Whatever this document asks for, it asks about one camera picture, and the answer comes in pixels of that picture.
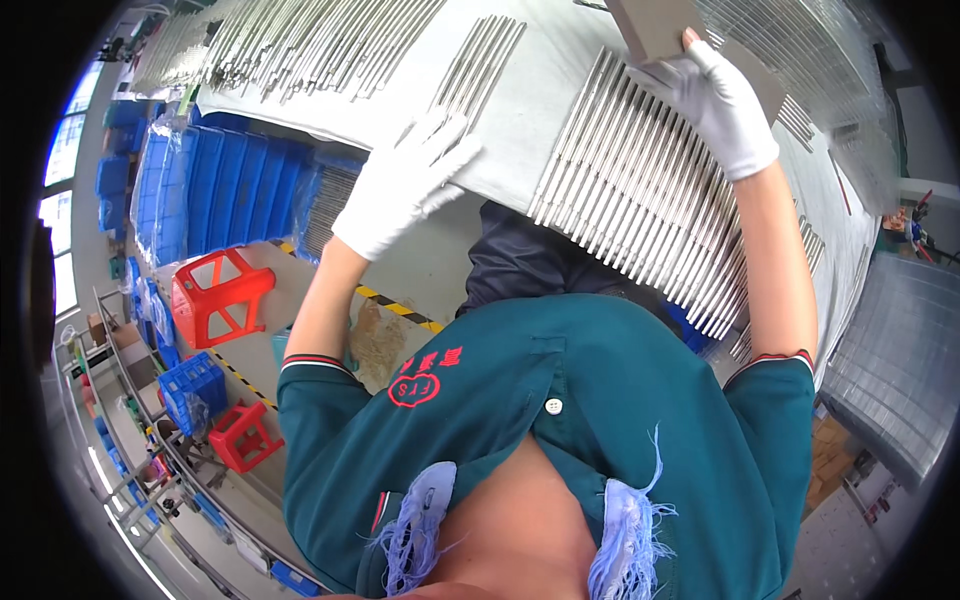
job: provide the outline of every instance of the chest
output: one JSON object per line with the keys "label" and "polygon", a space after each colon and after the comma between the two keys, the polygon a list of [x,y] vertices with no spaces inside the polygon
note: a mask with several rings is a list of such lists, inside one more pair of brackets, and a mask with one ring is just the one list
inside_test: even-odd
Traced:
{"label": "chest", "polygon": [[505,597],[550,582],[550,597],[586,598],[597,552],[580,503],[530,435],[446,516],[439,547],[450,546],[430,580],[502,586]]}

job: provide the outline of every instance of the shirt button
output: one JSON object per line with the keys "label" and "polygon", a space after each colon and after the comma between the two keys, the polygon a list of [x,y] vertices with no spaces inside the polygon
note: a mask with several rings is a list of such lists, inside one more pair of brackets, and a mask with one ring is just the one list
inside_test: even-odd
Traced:
{"label": "shirt button", "polygon": [[551,415],[559,415],[564,409],[564,403],[559,398],[550,398],[546,401],[546,412]]}

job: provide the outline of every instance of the skin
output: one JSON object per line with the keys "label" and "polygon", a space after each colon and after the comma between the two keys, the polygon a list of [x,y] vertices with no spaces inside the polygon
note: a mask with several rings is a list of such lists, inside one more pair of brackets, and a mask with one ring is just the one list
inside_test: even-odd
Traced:
{"label": "skin", "polygon": [[[684,47],[696,37],[684,33]],[[816,299],[780,163],[735,181],[747,256],[754,355],[815,351]],[[290,333],[286,355],[343,359],[353,290],[370,262],[336,236]],[[597,547],[576,498],[528,434],[441,524],[443,554],[424,585],[401,597],[586,600]],[[326,596],[359,598],[354,595]]]}

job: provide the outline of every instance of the white cloth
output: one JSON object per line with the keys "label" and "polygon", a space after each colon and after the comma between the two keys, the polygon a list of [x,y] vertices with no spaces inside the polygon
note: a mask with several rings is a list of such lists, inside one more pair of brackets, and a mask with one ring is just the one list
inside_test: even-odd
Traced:
{"label": "white cloth", "polygon": [[686,117],[728,180],[749,177],[780,155],[747,78],[705,41],[694,41],[684,58],[660,62],[657,67],[640,66],[630,72]]}
{"label": "white cloth", "polygon": [[464,115],[447,117],[442,109],[404,122],[371,152],[333,233],[374,261],[403,231],[463,195],[463,189],[444,184],[482,148],[475,135],[457,142],[466,128]]}

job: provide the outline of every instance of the teal polo shirt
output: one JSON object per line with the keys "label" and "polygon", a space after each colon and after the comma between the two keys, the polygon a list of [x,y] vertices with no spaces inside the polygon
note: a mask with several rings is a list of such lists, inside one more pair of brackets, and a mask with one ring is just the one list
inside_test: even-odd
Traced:
{"label": "teal polo shirt", "polygon": [[371,538],[396,516],[389,498],[449,461],[453,510],[531,433],[600,547],[607,481],[648,485],[656,428],[662,474],[648,495],[676,509],[660,520],[674,556],[655,563],[658,599],[774,598],[800,530],[813,397],[805,352],[761,357],[721,390],[627,300],[502,300],[454,321],[373,396],[335,359],[288,357],[284,518],[324,585],[383,597]]}

